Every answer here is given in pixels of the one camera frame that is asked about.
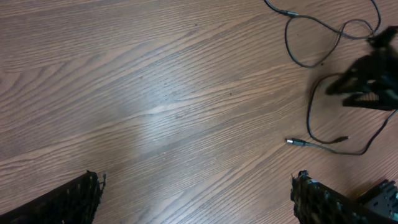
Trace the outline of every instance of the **black device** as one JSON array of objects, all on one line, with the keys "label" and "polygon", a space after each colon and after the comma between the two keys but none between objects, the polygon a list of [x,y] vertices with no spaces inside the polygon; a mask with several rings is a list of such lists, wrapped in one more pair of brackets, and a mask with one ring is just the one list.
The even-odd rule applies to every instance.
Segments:
[{"label": "black device", "polygon": [[290,199],[301,224],[397,224],[397,194],[395,182],[384,180],[351,200],[312,179],[303,170],[292,178]]},{"label": "black device", "polygon": [[100,182],[94,172],[87,173],[0,215],[0,223],[12,224],[90,224],[101,201],[105,175]]},{"label": "black device", "polygon": [[359,58],[327,89],[327,95],[350,94],[343,106],[398,109],[398,53],[391,46],[398,27],[388,27],[368,42],[373,51]]}]

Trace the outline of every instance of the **usb connector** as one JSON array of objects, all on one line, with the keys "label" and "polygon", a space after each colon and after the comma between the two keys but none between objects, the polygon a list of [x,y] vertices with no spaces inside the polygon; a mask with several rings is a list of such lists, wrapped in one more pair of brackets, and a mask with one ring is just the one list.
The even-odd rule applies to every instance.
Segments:
[{"label": "usb connector", "polygon": [[294,146],[307,146],[308,145],[308,142],[301,140],[301,139],[295,139],[295,138],[286,139],[286,142],[288,144],[292,144]]}]

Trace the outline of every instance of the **cable plug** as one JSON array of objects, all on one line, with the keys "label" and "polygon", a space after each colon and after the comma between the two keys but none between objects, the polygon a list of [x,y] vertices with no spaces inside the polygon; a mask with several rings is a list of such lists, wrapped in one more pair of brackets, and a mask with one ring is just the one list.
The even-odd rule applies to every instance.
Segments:
[{"label": "cable plug", "polygon": [[285,16],[289,16],[289,17],[296,17],[299,15],[297,12],[291,12],[291,11],[285,11],[285,10],[281,10],[280,13]]},{"label": "cable plug", "polygon": [[342,142],[342,141],[345,141],[345,140],[348,140],[348,139],[349,139],[348,136],[338,137],[338,138],[336,138],[336,139],[333,141],[333,143]]},{"label": "cable plug", "polygon": [[294,146],[307,146],[307,144],[308,144],[308,142],[306,142],[306,141],[304,141],[304,140],[295,139],[295,138],[286,139],[286,142],[287,142],[288,144],[292,144],[292,145],[294,145]]}]

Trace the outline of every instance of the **cable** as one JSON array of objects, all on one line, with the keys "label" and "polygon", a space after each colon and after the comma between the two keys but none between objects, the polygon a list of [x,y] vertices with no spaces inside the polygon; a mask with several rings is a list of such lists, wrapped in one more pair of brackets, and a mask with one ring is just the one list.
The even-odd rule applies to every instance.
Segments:
[{"label": "cable", "polygon": [[[380,14],[380,10],[379,10],[379,8],[378,8],[378,6],[377,6],[377,4],[376,4],[376,2],[375,2],[374,0],[370,0],[370,1],[373,3],[374,8],[376,9],[376,12],[377,12],[378,22],[377,22],[377,26],[376,26],[375,29],[372,28],[372,25],[371,25],[368,21],[365,21],[365,20],[363,20],[363,19],[352,19],[352,20],[349,20],[349,21],[345,22],[345,23],[343,24],[343,27],[341,28],[341,30],[337,30],[337,29],[335,29],[335,28],[329,26],[328,24],[322,22],[321,20],[319,20],[319,19],[317,19],[317,18],[315,18],[315,17],[312,17],[312,16],[302,16],[302,15],[297,14],[296,12],[280,10],[280,9],[276,8],[275,6],[273,6],[273,5],[269,2],[269,0],[264,0],[264,1],[265,1],[265,3],[267,4],[267,6],[270,7],[272,10],[274,10],[275,12],[278,12],[278,13],[280,13],[280,14],[282,14],[282,15],[289,16],[289,17],[290,17],[290,19],[287,21],[286,26],[285,26],[285,44],[286,44],[286,49],[287,49],[287,52],[288,52],[289,55],[290,55],[290,58],[291,58],[297,65],[300,65],[301,67],[305,67],[305,68],[315,68],[316,66],[318,66],[319,64],[321,64],[322,62],[324,62],[324,61],[335,51],[335,49],[337,48],[338,44],[340,43],[340,40],[341,40],[341,37],[342,37],[342,36],[343,36],[343,37],[346,37],[346,38],[348,38],[348,39],[351,39],[351,40],[363,40],[363,39],[367,39],[367,38],[373,36],[374,33],[376,33],[376,32],[379,30],[380,25],[381,25],[381,14]],[[319,60],[317,63],[315,63],[315,64],[313,64],[313,65],[305,65],[305,64],[299,62],[299,61],[294,57],[294,54],[293,54],[292,51],[290,50],[289,41],[288,41],[288,39],[287,39],[287,31],[288,31],[288,29],[289,29],[289,24],[290,24],[290,22],[292,22],[292,20],[297,19],[297,18],[311,19],[311,20],[313,20],[313,21],[315,21],[315,22],[317,22],[317,23],[323,25],[323,26],[326,27],[327,29],[330,29],[331,31],[333,31],[333,32],[335,32],[335,33],[338,34],[337,41],[336,41],[336,43],[334,44],[333,48],[332,48],[321,60]],[[371,31],[371,33],[370,33],[369,35],[367,35],[367,36],[364,36],[364,37],[355,37],[355,36],[352,36],[352,35],[349,35],[349,34],[345,33],[345,32],[344,32],[344,29],[345,29],[345,27],[347,26],[347,24],[349,24],[350,22],[354,22],[354,21],[365,23],[365,24],[369,27],[369,30]]]},{"label": "cable", "polygon": [[313,86],[313,88],[312,88],[312,91],[311,91],[310,100],[309,100],[309,102],[308,102],[308,109],[307,109],[307,131],[308,131],[308,134],[310,135],[310,137],[311,137],[312,139],[314,139],[314,140],[316,140],[317,142],[322,143],[322,144],[334,144],[334,143],[342,142],[342,141],[345,141],[345,140],[349,139],[348,136],[342,136],[342,137],[336,138],[336,139],[333,140],[333,141],[322,141],[322,140],[318,139],[317,137],[315,137],[314,134],[312,133],[312,130],[311,130],[311,109],[312,109],[313,98],[314,98],[314,96],[315,96],[315,93],[316,93],[316,91],[317,91],[317,88],[318,88],[319,84],[320,84],[323,80],[325,80],[325,79],[327,79],[327,78],[330,78],[330,77],[338,76],[338,75],[339,75],[339,74],[327,75],[327,76],[325,76],[325,77],[319,79],[317,82],[315,82],[315,84],[314,84],[314,86]]},{"label": "cable", "polygon": [[370,138],[370,140],[368,141],[368,143],[366,144],[365,148],[362,150],[362,152],[357,152],[357,153],[352,153],[352,152],[338,152],[335,150],[332,150],[328,147],[325,146],[321,146],[318,144],[314,144],[314,143],[309,143],[306,142],[304,140],[301,139],[287,139],[286,142],[289,144],[293,144],[295,146],[311,146],[311,147],[317,147],[319,149],[324,149],[326,151],[329,151],[331,153],[337,154],[337,155],[347,155],[347,156],[362,156],[363,154],[365,154],[368,149],[370,148],[371,144],[373,143],[373,141],[376,139],[376,137],[381,133],[381,131],[387,126],[388,121],[398,112],[398,110],[395,110],[394,112],[392,112],[390,114],[390,116],[388,116],[388,118],[383,122],[383,125],[378,129],[378,131],[376,131],[376,133],[374,133],[374,135]]}]

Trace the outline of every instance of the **wood grain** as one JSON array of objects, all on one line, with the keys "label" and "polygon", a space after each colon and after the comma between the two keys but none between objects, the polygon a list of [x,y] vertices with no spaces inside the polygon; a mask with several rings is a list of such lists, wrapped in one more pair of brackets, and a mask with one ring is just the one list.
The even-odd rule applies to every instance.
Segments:
[{"label": "wood grain", "polygon": [[[377,3],[383,27],[398,21],[398,2]],[[335,27],[377,22],[370,1],[275,5]],[[365,41],[343,39],[308,70],[286,52],[287,18],[263,1],[6,0],[0,8],[0,213],[87,169],[108,174],[95,223],[297,223],[289,180],[302,169],[350,197],[398,179],[395,119],[361,157],[284,142],[308,139],[312,82],[366,54]],[[301,19],[289,29],[305,63],[334,37]],[[314,132],[349,135],[335,147],[360,150],[388,113],[342,108],[326,85]]]}]

